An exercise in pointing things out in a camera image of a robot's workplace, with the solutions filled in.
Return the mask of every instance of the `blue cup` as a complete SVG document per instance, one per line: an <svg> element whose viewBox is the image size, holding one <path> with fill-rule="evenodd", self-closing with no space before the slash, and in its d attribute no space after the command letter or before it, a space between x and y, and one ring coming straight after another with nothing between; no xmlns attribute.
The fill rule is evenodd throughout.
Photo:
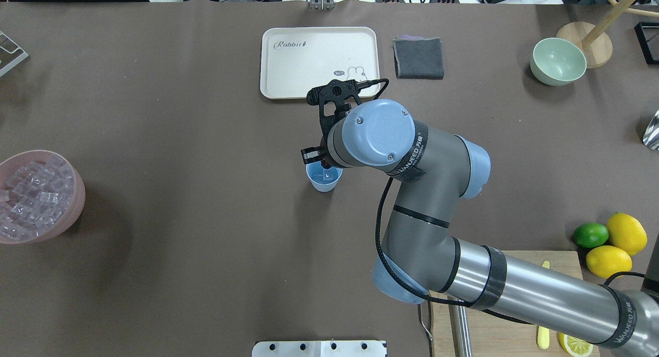
<svg viewBox="0 0 659 357"><path fill-rule="evenodd" d="M341 174L343 174L343 169L333 166L325 169L320 161L306 165L306 176L309 177L314 188L320 192L333 190L339 182Z"/></svg>

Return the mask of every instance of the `yellow knife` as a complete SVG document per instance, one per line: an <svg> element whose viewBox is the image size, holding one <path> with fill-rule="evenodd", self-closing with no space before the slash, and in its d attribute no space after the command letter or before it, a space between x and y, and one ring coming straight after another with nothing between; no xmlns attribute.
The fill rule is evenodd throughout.
<svg viewBox="0 0 659 357"><path fill-rule="evenodd" d="M549 268L549 261L544 261L542 266L544 268ZM549 348L549 329L546 327L537 327L537 346L541 347L541 349Z"/></svg>

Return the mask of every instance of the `bucket of ice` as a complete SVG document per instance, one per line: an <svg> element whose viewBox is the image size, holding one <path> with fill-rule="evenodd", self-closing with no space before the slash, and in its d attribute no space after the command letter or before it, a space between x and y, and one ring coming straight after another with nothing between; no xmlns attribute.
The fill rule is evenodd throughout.
<svg viewBox="0 0 659 357"><path fill-rule="evenodd" d="M23 152L0 164L0 244L55 237L78 219L85 190L80 174L61 155Z"/></svg>

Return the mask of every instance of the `robotic arm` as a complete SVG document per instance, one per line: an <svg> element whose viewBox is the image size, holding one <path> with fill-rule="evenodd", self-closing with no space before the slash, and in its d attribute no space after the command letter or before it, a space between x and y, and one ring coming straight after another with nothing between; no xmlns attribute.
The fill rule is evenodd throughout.
<svg viewBox="0 0 659 357"><path fill-rule="evenodd" d="M395 101L361 103L358 90L377 82L332 80L312 89L307 102L320 106L323 140L302 153L305 164L370 166L402 182L381 246L384 260L373 271L382 292L409 303L421 303L431 290L446 293L471 308L548 327L615 355L659 355L657 247L643 289L622 292L451 237L458 199L480 193L490 158L463 137L413 120ZM348 97L358 103L354 110L344 103ZM330 101L336 111L324 116Z"/></svg>

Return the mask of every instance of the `round blue cap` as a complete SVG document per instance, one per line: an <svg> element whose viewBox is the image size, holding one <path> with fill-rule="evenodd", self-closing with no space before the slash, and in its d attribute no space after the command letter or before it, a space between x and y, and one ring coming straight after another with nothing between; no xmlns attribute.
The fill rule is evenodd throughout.
<svg viewBox="0 0 659 357"><path fill-rule="evenodd" d="M464 137L456 135L464 142L466 152L469 153L469 167L471 173L469 174L469 184L466 186L466 191L460 197L461 199L471 199L480 193L483 185L488 182L490 178L490 155L484 148L478 144L471 143Z"/></svg>
<svg viewBox="0 0 659 357"><path fill-rule="evenodd" d="M393 272L406 284L408 284L416 291L421 292L422 294L428 294L426 289L419 285L418 282L414 281L414 279L409 277L409 275L407 275L407 273L405 273L399 266L397 266L396 263L389 259L386 254L384 255L384 259L387 260L387 264L391 267ZM384 292L384 294L391 296L391 298L394 298L395 300L400 300L404 301L405 303L412 304L421 304L424 301L418 296L410 293L409 291L406 291L402 286L398 285L398 282L396 282L389 275L379 258L376 258L375 268L373 268L373 283L379 289L379 291Z"/></svg>
<svg viewBox="0 0 659 357"><path fill-rule="evenodd" d="M412 147L414 134L412 115L391 99L360 104L343 120L341 131L346 150L369 166L400 162Z"/></svg>

